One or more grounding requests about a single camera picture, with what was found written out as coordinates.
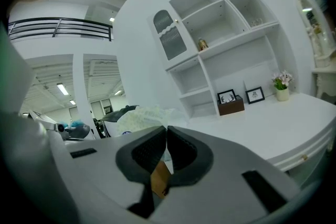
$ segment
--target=wooden box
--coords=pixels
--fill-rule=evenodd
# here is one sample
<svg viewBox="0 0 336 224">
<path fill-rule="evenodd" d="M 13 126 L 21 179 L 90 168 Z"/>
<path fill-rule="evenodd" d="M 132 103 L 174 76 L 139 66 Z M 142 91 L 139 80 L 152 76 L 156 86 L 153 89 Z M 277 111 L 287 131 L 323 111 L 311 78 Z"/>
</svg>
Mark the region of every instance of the wooden box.
<svg viewBox="0 0 336 224">
<path fill-rule="evenodd" d="M 244 101 L 239 95 L 237 95 L 236 101 L 225 104 L 218 104 L 218 110 L 221 116 L 243 111 L 245 110 Z"/>
</svg>

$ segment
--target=ceiling light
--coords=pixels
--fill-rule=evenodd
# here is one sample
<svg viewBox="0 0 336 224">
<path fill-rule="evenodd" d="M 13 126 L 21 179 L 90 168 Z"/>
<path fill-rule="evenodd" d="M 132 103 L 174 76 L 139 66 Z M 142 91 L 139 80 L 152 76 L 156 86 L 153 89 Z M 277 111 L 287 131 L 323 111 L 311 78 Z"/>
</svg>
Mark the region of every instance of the ceiling light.
<svg viewBox="0 0 336 224">
<path fill-rule="evenodd" d="M 61 90 L 64 95 L 69 95 L 67 90 L 64 88 L 63 83 L 58 83 L 57 87 Z"/>
</svg>

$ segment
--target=black picture frame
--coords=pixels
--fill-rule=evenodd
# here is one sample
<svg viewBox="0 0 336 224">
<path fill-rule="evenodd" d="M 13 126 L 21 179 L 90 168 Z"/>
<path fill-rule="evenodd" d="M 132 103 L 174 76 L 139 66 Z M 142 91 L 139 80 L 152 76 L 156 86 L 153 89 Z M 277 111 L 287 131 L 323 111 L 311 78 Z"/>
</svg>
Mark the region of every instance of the black picture frame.
<svg viewBox="0 0 336 224">
<path fill-rule="evenodd" d="M 236 101 L 236 100 L 237 100 L 235 91 L 234 91 L 233 89 L 231 89 L 231 90 L 228 90 L 228 91 L 225 91 L 225 92 L 220 92 L 220 93 L 217 94 L 217 96 L 218 96 L 218 100 L 219 100 L 219 103 L 220 103 L 220 104 L 229 103 L 229 102 L 222 103 L 222 101 L 221 101 L 221 94 L 223 94 L 223 93 L 227 93 L 227 92 L 232 92 L 232 93 L 233 93 L 233 96 L 234 96 L 234 98 L 235 98 L 234 100 L 232 100 L 232 101 L 230 101 L 230 102 L 233 102 L 233 101 Z"/>
<path fill-rule="evenodd" d="M 257 99 L 257 100 L 255 100 L 255 101 L 251 101 L 251 100 L 250 100 L 250 97 L 248 96 L 248 93 L 249 93 L 249 92 L 252 92 L 252 91 L 257 91 L 257 90 L 260 90 L 260 91 L 261 91 L 262 98 Z M 257 88 L 255 88 L 255 89 L 246 91 L 245 93 L 246 93 L 246 97 L 247 97 L 248 104 L 254 104 L 254 103 L 263 101 L 263 100 L 265 99 L 265 96 L 264 96 L 264 92 L 263 92 L 262 90 L 263 90 L 263 89 L 262 89 L 261 87 L 257 87 Z"/>
</svg>

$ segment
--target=potted plant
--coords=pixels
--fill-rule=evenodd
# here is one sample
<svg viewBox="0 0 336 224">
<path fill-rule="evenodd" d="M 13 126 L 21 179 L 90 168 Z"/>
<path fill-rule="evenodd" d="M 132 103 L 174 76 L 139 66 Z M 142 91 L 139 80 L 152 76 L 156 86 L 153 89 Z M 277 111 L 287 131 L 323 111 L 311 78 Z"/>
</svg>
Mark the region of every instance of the potted plant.
<svg viewBox="0 0 336 224">
<path fill-rule="evenodd" d="M 293 76 L 285 70 L 280 74 L 274 74 L 272 81 L 277 89 L 278 101 L 287 101 L 289 99 L 288 85 L 293 80 Z"/>
</svg>

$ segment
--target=cardboard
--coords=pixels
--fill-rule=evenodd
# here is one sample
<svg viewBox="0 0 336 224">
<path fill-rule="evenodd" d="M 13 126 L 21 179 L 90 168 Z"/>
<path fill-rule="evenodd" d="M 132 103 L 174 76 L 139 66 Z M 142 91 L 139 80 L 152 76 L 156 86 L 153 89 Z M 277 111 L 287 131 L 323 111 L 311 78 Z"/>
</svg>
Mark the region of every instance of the cardboard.
<svg viewBox="0 0 336 224">
<path fill-rule="evenodd" d="M 171 173 L 169 172 L 166 164 L 159 161 L 154 172 L 151 174 L 151 187 L 152 191 L 161 199 L 166 196 L 166 187 Z"/>
</svg>

